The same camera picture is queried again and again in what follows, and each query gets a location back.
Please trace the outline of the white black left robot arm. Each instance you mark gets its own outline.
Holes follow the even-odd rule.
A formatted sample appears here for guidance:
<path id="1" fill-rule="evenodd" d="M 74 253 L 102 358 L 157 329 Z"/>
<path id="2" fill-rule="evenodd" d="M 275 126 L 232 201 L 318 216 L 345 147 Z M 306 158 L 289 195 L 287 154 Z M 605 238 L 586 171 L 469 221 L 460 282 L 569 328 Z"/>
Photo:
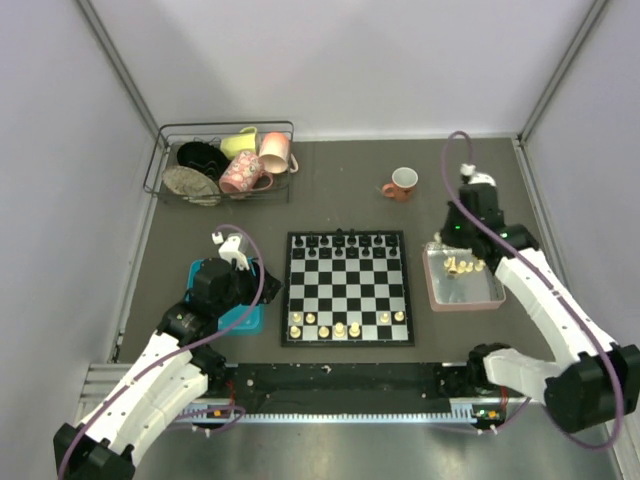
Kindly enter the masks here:
<path id="1" fill-rule="evenodd" d="M 260 256 L 202 262 L 192 286 L 162 316 L 140 357 L 106 398 L 77 424 L 63 424 L 53 445 L 60 479 L 131 479 L 145 453 L 181 412 L 226 387 L 223 356 L 211 341 L 229 333 L 222 316 L 250 315 L 281 287 Z"/>

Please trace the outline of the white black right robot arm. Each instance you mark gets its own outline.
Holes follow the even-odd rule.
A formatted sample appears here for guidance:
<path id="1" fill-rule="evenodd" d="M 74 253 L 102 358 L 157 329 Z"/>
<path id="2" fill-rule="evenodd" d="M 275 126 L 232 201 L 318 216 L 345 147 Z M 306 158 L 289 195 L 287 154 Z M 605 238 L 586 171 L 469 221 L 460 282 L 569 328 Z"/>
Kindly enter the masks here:
<path id="1" fill-rule="evenodd" d="M 442 242 L 469 251 L 520 302 L 553 358 L 543 361 L 501 343 L 469 355 L 466 380 L 487 396 L 508 387 L 544 405 L 567 433 L 620 423 L 639 400 L 639 349 L 621 346 L 599 328 L 552 272 L 544 252 L 521 224 L 508 225 L 497 188 L 463 182 L 448 203 Z"/>

